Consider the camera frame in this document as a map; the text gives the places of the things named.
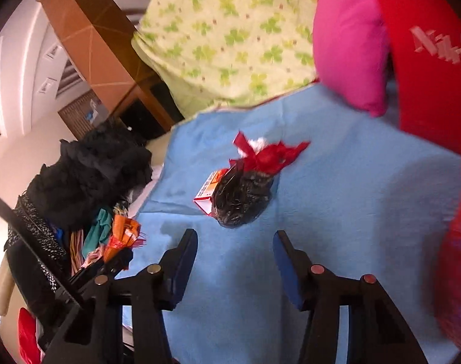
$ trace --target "metal screw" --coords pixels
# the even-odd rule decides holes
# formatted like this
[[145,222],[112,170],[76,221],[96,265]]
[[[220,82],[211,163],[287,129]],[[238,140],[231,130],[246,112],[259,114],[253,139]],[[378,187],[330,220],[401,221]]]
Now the metal screw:
[[146,267],[146,271],[149,274],[157,274],[161,270],[162,270],[162,266],[159,264],[150,264],[149,266]]
[[322,265],[319,265],[319,264],[314,264],[311,266],[310,268],[311,272],[314,273],[314,274],[322,274],[324,272],[324,267]]
[[372,274],[367,274],[363,276],[363,280],[367,283],[374,284],[377,281],[377,278]]
[[108,281],[107,275],[99,275],[98,277],[95,277],[94,282],[98,284],[99,286],[101,284],[104,284]]

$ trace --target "blue blanket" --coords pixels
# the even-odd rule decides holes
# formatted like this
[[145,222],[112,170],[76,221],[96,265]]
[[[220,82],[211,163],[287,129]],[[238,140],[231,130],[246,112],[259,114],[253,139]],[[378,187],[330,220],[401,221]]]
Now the blue blanket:
[[[232,141],[265,137],[310,147],[277,179],[253,223],[222,228],[192,203],[209,174],[237,158]],[[120,277],[157,262],[186,228],[199,236],[183,301],[165,313],[173,355],[185,364],[297,361],[307,313],[283,296],[272,236],[335,274],[373,273],[418,338],[429,363],[457,352],[436,326],[432,275],[461,193],[461,158],[351,110],[317,85],[241,113],[207,113],[176,127],[161,180],[138,215],[147,245]],[[346,362],[347,309],[337,363]],[[130,312],[125,310],[130,325]]]

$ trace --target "small cardboard box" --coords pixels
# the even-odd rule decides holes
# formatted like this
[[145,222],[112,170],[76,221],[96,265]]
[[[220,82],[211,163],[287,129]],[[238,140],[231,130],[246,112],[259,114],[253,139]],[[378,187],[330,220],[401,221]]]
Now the small cardboard box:
[[212,215],[212,194],[217,187],[217,184],[228,170],[228,168],[223,168],[212,172],[193,199],[193,202],[195,202],[195,204],[198,205],[198,207],[202,209],[207,216]]

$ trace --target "red ribbon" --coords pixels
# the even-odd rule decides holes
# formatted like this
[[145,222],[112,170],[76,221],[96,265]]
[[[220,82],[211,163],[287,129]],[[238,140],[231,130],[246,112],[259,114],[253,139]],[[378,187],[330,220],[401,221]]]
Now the red ribbon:
[[230,165],[238,161],[243,163],[244,171],[260,171],[268,175],[276,175],[287,165],[294,162],[299,154],[305,150],[311,142],[301,142],[296,147],[287,147],[282,141],[271,143],[260,152],[255,153],[246,137],[239,131],[234,139],[234,145],[247,156],[239,160],[229,160]]

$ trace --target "bed sheet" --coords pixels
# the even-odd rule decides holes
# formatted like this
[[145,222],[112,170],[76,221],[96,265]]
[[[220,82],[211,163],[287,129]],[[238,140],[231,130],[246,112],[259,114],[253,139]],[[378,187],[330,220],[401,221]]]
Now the bed sheet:
[[151,0],[132,40],[185,118],[311,83],[317,0]]
[[[311,140],[277,179],[261,216],[235,230],[192,203],[208,175],[238,157],[238,130],[252,139]],[[351,110],[321,85],[256,109],[208,113],[176,127],[162,176],[138,221],[147,244],[135,249],[136,274],[160,259],[186,228],[199,249],[183,301],[165,313],[173,355],[185,364],[297,362],[307,313],[281,289],[272,236],[286,230],[296,248],[335,274],[373,273],[418,338],[430,364],[457,349],[432,310],[432,272],[461,193],[461,157]],[[347,310],[336,362],[346,362]],[[124,311],[130,325],[130,309]]]

